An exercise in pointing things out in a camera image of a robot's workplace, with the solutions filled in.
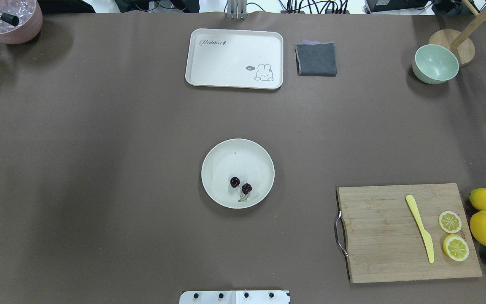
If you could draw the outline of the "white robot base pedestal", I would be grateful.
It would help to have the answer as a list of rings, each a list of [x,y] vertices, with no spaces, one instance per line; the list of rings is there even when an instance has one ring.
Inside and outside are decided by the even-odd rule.
[[[207,290],[186,291],[180,304],[289,304],[287,290]]]

